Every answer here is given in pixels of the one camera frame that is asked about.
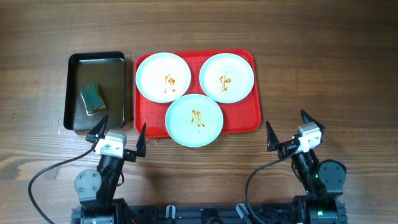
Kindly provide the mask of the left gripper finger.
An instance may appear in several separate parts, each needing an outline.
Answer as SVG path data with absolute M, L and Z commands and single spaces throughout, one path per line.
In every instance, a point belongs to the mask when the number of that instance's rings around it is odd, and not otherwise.
M 136 156 L 146 156 L 146 124 L 143 125 L 139 138 L 136 144 Z
M 108 122 L 108 115 L 104 115 L 101 121 L 92 128 L 86 135 L 86 140 L 88 142 L 96 142 L 97 140 L 104 138 L 104 132 L 106 130 L 106 125 Z

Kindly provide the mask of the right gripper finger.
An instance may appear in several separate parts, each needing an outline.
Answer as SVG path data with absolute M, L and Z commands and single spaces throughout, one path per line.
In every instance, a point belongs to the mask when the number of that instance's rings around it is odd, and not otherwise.
M 280 142 L 270 124 L 270 122 L 266 121 L 266 129 L 267 129 L 267 151 L 272 152 L 278 150 L 280 146 Z
M 305 110 L 301 109 L 300 114 L 305 124 L 314 122 L 320 128 L 320 130 L 325 129 L 324 125 L 319 123 L 317 120 L 313 119 Z

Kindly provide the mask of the green yellow sponge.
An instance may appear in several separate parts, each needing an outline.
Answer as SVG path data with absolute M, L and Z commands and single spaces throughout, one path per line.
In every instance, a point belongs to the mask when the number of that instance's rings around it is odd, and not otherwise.
M 80 95 L 85 104 L 88 115 L 106 109 L 106 104 L 100 94 L 97 83 L 90 83 L 80 88 Z

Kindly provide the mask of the light blue plate front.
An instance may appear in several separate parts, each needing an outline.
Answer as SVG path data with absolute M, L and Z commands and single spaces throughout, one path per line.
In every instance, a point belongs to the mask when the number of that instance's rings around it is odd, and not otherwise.
M 169 136 L 185 147 L 202 147 L 213 142 L 220 135 L 223 124 L 220 106 L 201 94 L 178 98 L 165 114 Z

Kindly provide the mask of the light blue plate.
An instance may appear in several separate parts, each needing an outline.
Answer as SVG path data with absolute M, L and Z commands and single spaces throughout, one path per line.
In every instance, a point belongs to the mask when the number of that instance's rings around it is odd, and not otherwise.
M 220 106 L 201 94 L 178 98 L 165 114 L 169 136 L 185 147 L 202 147 L 213 142 L 220 135 L 223 124 Z
M 199 74 L 203 92 L 219 103 L 236 103 L 248 96 L 254 86 L 254 71 L 242 57 L 221 53 L 210 57 Z
M 191 80 L 187 62 L 168 52 L 148 56 L 136 70 L 137 89 L 155 103 L 168 103 L 180 98 L 188 90 Z

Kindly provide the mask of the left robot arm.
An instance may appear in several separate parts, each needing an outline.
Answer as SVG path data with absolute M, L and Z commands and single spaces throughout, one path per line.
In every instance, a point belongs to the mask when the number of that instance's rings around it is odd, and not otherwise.
M 101 158 L 95 169 L 85 169 L 75 179 L 81 208 L 72 211 L 71 224 L 135 223 L 136 216 L 123 198 L 115 199 L 116 188 L 124 180 L 123 165 L 146 156 L 146 125 L 143 125 L 136 150 L 126 149 L 127 135 L 106 132 L 108 116 L 88 132 L 86 140 Z

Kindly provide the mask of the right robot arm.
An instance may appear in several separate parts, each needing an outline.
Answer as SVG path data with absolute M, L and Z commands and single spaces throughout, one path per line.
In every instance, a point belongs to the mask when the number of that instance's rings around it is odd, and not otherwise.
M 280 159 L 292 160 L 292 169 L 306 194 L 295 196 L 290 203 L 265 205 L 262 214 L 267 223 L 347 223 L 345 204 L 337 200 L 343 195 L 346 167 L 336 160 L 318 160 L 315 148 L 323 142 L 325 127 L 304 110 L 300 114 L 303 125 L 289 141 L 280 142 L 271 124 L 266 123 L 267 150 L 277 151 Z

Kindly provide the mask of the red plastic tray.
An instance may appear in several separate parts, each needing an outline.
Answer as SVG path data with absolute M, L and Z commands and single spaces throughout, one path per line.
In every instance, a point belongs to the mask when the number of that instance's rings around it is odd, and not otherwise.
M 251 68 L 255 70 L 254 57 L 245 49 L 216 49 L 216 50 L 196 50 L 175 52 L 175 55 L 183 58 L 190 67 L 192 80 L 188 94 L 204 94 L 200 87 L 199 73 L 205 61 L 220 53 L 236 54 L 245 59 Z M 165 127 L 165 115 L 169 103 L 155 103 L 145 98 L 137 87 L 134 88 L 134 124 L 138 133 L 141 132 L 142 125 L 146 124 L 147 138 L 167 138 L 169 134 Z M 224 125 L 222 134 L 246 133 L 256 130 L 261 123 L 261 104 L 257 83 L 251 92 L 243 100 L 237 103 L 220 103 Z

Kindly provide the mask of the black rectangular water tray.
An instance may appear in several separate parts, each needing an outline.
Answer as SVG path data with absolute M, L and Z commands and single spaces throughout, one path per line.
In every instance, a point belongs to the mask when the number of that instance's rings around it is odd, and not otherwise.
M 106 105 L 105 109 L 89 114 L 80 93 L 84 86 L 95 83 Z M 68 59 L 63 126 L 73 131 L 93 128 L 108 115 L 108 129 L 118 129 L 125 123 L 126 69 L 120 51 L 73 54 Z

